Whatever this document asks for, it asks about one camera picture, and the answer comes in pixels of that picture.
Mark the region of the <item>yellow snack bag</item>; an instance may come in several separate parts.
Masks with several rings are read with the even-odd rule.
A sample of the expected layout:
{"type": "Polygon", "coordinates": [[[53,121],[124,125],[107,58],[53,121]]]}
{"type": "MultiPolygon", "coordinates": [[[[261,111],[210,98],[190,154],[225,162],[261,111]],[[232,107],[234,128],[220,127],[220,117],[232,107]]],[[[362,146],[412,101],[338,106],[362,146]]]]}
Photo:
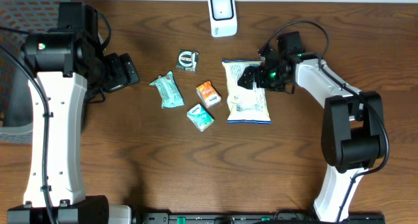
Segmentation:
{"type": "Polygon", "coordinates": [[[227,79],[227,105],[230,110],[227,123],[271,124],[265,90],[257,87],[246,89],[238,85],[238,79],[243,75],[244,69],[257,67],[261,62],[261,58],[224,59],[222,61],[227,79]]]}

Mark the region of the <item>pale green wet wipes pack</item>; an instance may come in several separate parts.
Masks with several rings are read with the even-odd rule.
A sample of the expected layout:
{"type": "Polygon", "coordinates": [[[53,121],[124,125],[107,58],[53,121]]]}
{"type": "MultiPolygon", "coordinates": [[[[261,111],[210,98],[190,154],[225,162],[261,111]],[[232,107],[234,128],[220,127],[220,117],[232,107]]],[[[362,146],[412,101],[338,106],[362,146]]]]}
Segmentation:
{"type": "Polygon", "coordinates": [[[155,86],[161,96],[161,108],[176,108],[184,105],[184,99],[176,85],[172,71],[158,76],[150,86],[155,86]]]}

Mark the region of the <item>orange tissue pack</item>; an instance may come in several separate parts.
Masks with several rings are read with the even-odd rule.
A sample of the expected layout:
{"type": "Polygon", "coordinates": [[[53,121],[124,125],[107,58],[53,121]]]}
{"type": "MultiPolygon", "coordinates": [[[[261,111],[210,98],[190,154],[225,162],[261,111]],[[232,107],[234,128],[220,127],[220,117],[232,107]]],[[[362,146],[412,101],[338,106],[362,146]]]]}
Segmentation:
{"type": "Polygon", "coordinates": [[[206,108],[210,108],[221,102],[221,95],[215,90],[211,81],[199,85],[196,91],[206,108]]]}

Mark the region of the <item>green Zam-Buk tin box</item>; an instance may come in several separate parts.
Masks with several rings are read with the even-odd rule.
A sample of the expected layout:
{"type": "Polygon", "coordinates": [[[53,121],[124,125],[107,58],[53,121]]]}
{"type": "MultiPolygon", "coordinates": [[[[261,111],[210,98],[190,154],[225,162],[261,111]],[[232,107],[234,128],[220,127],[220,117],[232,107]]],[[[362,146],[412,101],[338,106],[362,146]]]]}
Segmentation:
{"type": "Polygon", "coordinates": [[[195,72],[199,60],[197,51],[179,50],[176,68],[183,71],[195,72]]]}

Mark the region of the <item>green tissue pack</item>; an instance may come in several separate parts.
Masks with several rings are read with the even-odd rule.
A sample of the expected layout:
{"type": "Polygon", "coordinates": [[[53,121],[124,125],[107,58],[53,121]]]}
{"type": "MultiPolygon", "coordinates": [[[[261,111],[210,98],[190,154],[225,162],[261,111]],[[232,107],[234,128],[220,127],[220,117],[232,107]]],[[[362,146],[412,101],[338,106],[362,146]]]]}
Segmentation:
{"type": "Polygon", "coordinates": [[[195,125],[195,127],[203,132],[214,122],[214,118],[201,105],[197,104],[187,112],[187,117],[195,125]]]}

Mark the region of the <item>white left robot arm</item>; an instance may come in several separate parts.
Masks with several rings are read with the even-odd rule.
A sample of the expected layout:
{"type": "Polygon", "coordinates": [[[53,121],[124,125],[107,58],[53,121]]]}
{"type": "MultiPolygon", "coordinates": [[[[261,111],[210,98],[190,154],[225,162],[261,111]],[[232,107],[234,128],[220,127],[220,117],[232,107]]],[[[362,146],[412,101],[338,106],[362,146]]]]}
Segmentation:
{"type": "Polygon", "coordinates": [[[33,109],[29,181],[20,206],[7,212],[9,223],[140,222],[128,205],[110,204],[104,195],[86,193],[81,170],[83,108],[97,95],[137,84],[129,54],[105,54],[98,21],[103,18],[82,2],[59,6],[57,27],[29,33],[24,58],[33,109]]]}

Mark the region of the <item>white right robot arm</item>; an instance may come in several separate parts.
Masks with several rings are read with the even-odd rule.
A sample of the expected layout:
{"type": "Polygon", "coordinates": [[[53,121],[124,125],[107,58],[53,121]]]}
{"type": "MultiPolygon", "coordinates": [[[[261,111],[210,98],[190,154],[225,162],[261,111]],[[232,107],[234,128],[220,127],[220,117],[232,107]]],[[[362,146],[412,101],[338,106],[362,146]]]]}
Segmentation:
{"type": "Polygon", "coordinates": [[[350,86],[318,53],[306,52],[299,32],[279,35],[277,44],[277,50],[263,47],[262,63],[245,68],[237,84],[277,92],[299,86],[323,107],[321,151],[327,169],[312,219],[346,222],[358,182],[382,168],[374,165],[378,159],[383,163],[388,159],[381,97],[350,86]]]}

